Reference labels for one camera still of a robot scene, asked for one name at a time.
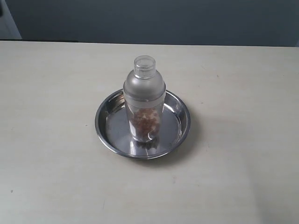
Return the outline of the clear plastic shaker bottle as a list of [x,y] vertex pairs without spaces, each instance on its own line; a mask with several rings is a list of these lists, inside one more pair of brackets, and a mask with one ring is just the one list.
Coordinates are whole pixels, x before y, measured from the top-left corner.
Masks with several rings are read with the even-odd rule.
[[133,139],[145,143],[157,138],[162,123],[166,84],[156,70],[153,57],[142,55],[134,60],[134,69],[123,84],[123,95]]

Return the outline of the round steel tray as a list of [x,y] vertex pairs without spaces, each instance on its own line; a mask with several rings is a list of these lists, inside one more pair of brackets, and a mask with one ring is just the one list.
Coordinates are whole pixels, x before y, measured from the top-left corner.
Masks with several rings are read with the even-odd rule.
[[95,115],[95,129],[112,152],[132,159],[155,159],[179,147],[191,126],[184,102],[166,91],[163,112],[158,109],[129,111],[123,90],[109,95]]

